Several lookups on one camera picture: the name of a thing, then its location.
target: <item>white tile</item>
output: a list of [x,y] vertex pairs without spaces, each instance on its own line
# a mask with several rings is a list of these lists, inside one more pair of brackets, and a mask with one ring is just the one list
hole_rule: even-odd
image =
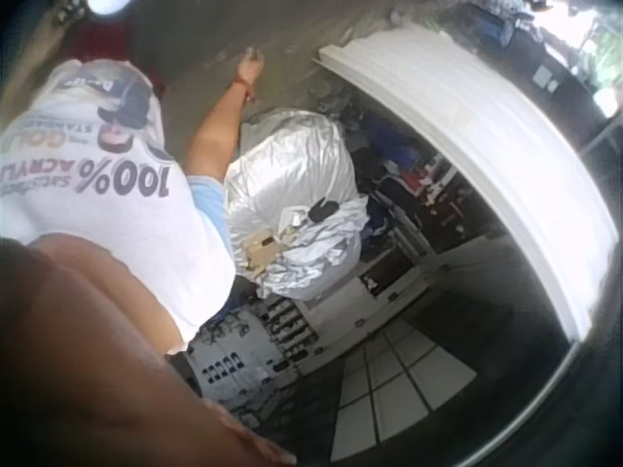
[[366,357],[368,357],[368,364],[375,358],[383,355],[388,350],[389,344],[383,335],[379,334],[374,339],[366,343]]
[[352,375],[344,377],[342,380],[342,394],[340,396],[340,407],[354,401],[358,397],[368,392],[368,376],[366,367],[356,370]]
[[420,331],[414,330],[394,347],[402,363],[409,366],[421,358],[434,345],[435,342],[431,341]]
[[331,462],[375,445],[370,396],[338,411]]
[[363,355],[363,348],[360,348],[351,356],[347,357],[347,361],[344,364],[344,375],[348,376],[354,373],[355,370],[360,369],[366,364],[365,357]]
[[391,343],[397,343],[406,335],[408,335],[411,331],[413,331],[413,329],[413,326],[411,326],[405,320],[403,320],[402,318],[398,318],[385,328],[384,333]]
[[410,372],[433,409],[441,407],[476,377],[476,372],[441,347],[422,358]]
[[397,377],[373,394],[381,441],[397,435],[428,415],[406,375]]
[[372,388],[375,389],[386,382],[391,377],[395,377],[402,371],[400,362],[393,352],[386,352],[375,359],[370,365],[370,380]]

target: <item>white panel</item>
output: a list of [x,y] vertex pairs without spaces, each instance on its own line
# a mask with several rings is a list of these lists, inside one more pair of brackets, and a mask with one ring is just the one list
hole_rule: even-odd
[[370,397],[338,411],[331,461],[344,459],[376,444]]
[[422,358],[410,372],[433,409],[440,408],[476,377],[476,372],[441,347]]
[[406,375],[374,392],[379,437],[385,441],[428,415],[415,387]]
[[421,27],[329,46],[320,59],[460,170],[518,242],[568,337],[583,340],[618,234],[547,118],[476,56]]

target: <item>red item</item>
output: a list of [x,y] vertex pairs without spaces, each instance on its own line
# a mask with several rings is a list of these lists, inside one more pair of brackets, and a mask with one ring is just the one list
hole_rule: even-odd
[[[82,62],[98,59],[130,61],[126,53],[127,28],[124,21],[94,22],[85,20],[76,26],[69,58]],[[143,71],[152,82],[154,94],[163,98],[166,86],[154,72]]]

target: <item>man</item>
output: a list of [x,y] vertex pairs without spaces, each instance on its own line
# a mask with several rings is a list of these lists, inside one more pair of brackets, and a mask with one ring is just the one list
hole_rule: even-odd
[[3,134],[2,235],[82,276],[160,353],[184,348],[234,280],[222,181],[263,66],[245,55],[182,169],[142,73],[61,64]]
[[61,64],[3,133],[2,403],[35,460],[293,464],[157,357],[228,298],[222,181],[263,66],[244,56],[183,169],[128,63]]

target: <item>tiled floor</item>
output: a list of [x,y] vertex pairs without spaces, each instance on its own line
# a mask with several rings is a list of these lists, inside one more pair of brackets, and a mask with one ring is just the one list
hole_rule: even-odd
[[331,461],[415,425],[476,373],[401,318],[346,359]]
[[260,434],[302,467],[412,467],[414,452],[418,465],[455,465],[503,429],[560,362],[568,342],[547,317],[424,297],[299,379]]

